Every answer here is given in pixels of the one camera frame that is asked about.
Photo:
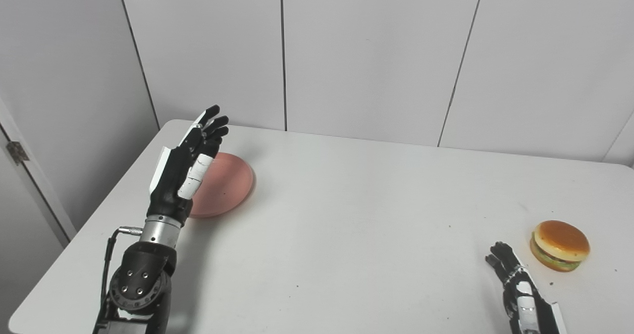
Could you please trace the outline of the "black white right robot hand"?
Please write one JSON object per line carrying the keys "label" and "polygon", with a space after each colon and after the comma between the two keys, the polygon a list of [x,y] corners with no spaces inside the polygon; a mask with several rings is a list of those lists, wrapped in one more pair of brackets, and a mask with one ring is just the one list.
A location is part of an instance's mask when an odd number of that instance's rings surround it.
{"label": "black white right robot hand", "polygon": [[485,261],[503,286],[502,301],[512,334],[566,334],[559,304],[543,298],[511,246],[497,241]]}

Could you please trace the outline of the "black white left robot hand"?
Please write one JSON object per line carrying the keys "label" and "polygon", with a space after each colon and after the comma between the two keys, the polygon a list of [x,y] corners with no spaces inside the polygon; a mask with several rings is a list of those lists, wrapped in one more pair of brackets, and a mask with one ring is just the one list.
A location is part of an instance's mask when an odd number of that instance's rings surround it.
{"label": "black white left robot hand", "polygon": [[229,118],[213,105],[190,124],[174,148],[161,149],[150,182],[147,216],[170,218],[184,226],[205,174],[219,153],[222,138],[228,135]]}

